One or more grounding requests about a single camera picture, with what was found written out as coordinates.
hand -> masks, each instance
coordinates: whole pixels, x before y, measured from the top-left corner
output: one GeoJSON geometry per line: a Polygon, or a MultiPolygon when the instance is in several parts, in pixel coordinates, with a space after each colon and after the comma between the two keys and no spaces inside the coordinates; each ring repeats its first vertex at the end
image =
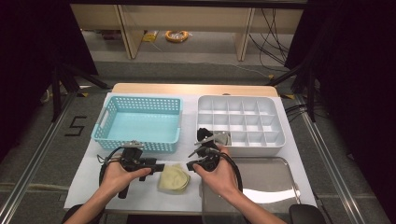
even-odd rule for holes
{"type": "Polygon", "coordinates": [[[113,197],[125,189],[134,179],[148,175],[150,168],[142,168],[134,172],[127,172],[118,161],[111,162],[107,168],[99,189],[105,189],[113,197]]]}
{"type": "MultiPolygon", "coordinates": [[[[227,147],[218,146],[218,148],[220,152],[230,156],[227,147]]],[[[212,172],[206,171],[198,164],[194,164],[192,167],[206,184],[221,197],[228,198],[239,192],[233,167],[224,158],[220,158],[218,167],[212,172]]]]}

white compartment tray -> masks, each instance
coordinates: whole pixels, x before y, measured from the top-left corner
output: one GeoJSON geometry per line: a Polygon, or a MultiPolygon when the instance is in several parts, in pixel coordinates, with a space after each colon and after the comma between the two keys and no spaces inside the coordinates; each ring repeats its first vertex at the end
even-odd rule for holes
{"type": "Polygon", "coordinates": [[[202,96],[198,100],[197,130],[226,132],[233,156],[275,156],[285,145],[285,134],[271,98],[202,96]]]}

forearm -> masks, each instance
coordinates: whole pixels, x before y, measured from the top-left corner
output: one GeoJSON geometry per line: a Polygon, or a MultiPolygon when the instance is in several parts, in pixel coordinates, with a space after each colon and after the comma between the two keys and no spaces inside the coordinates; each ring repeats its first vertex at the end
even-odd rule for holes
{"type": "Polygon", "coordinates": [[[238,209],[252,224],[285,224],[283,220],[251,201],[242,192],[225,195],[225,199],[238,209]]]}
{"type": "Polygon", "coordinates": [[[78,224],[90,222],[99,215],[113,197],[114,195],[111,192],[99,188],[65,223],[78,224]]]}

divided organizer tray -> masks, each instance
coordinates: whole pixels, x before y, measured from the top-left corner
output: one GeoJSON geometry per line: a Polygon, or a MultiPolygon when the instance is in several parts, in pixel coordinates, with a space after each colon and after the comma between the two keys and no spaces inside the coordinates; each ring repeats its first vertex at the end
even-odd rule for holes
{"type": "Polygon", "coordinates": [[[182,100],[161,97],[110,97],[99,115],[92,139],[105,149],[133,140],[145,152],[172,153],[180,135],[182,100]]]}
{"type": "Polygon", "coordinates": [[[275,156],[286,139],[275,102],[268,97],[202,96],[197,115],[200,128],[230,135],[227,145],[232,156],[275,156]]]}

teal plastic basket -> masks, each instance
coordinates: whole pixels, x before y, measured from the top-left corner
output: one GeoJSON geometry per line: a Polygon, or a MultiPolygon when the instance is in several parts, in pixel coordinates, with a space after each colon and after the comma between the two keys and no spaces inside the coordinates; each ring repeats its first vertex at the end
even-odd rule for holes
{"type": "Polygon", "coordinates": [[[92,139],[105,149],[133,140],[146,152],[172,153],[180,135],[182,100],[159,97],[110,97],[92,131],[92,139]]]}

